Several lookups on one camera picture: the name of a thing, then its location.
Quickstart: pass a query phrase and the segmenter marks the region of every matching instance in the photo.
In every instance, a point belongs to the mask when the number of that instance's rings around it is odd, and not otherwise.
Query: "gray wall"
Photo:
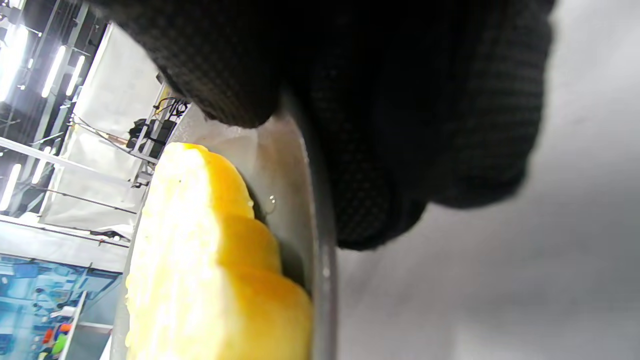
[[[340,359],[640,359],[640,1],[554,22],[523,192],[341,253]]]

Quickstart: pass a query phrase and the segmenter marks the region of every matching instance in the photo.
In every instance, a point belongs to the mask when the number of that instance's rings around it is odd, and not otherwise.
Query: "green object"
[[[60,354],[62,352],[62,349],[65,348],[66,344],[67,344],[67,335],[60,334],[58,336],[58,340],[56,340],[56,343],[53,344],[53,350],[51,350],[51,353],[54,355]]]

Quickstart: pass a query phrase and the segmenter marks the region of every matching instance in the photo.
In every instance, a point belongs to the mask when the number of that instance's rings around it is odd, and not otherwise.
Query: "metal bowl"
[[[280,241],[286,276],[311,294],[314,313],[312,360],[334,360],[337,333],[335,229],[321,153],[294,99],[283,92],[280,110],[258,129],[206,120],[191,106],[170,142],[195,143],[229,159],[257,205],[257,217]],[[133,250],[135,239],[131,243]],[[124,275],[129,272],[131,253]],[[124,360],[129,313],[118,304],[111,358]]]

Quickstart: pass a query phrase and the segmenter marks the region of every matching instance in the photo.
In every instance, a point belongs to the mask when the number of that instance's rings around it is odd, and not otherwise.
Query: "white backdrop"
[[[110,25],[74,112],[92,127],[128,138],[134,120],[148,117],[153,110],[161,89],[156,75],[146,52],[120,28]],[[81,127],[68,136],[61,156],[123,180],[132,179],[140,165],[140,160]],[[133,211],[138,210],[143,195],[143,189],[127,191],[63,168],[55,170],[51,188]],[[108,227],[131,237],[135,215],[50,194],[41,222],[91,230]]]
[[[129,35],[109,25],[74,112],[91,126],[126,137],[146,118],[160,91],[157,68]]]
[[[0,218],[15,223],[21,222],[19,219],[1,215]],[[128,251],[129,249],[124,247],[105,243],[98,246],[97,242],[91,240],[0,222],[0,252],[3,254],[77,266],[91,264],[93,268],[121,272]]]

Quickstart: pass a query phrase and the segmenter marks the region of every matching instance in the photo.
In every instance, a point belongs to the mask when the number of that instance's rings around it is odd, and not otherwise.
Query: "finger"
[[[257,127],[280,87],[275,9],[258,0],[90,0],[208,116]]]

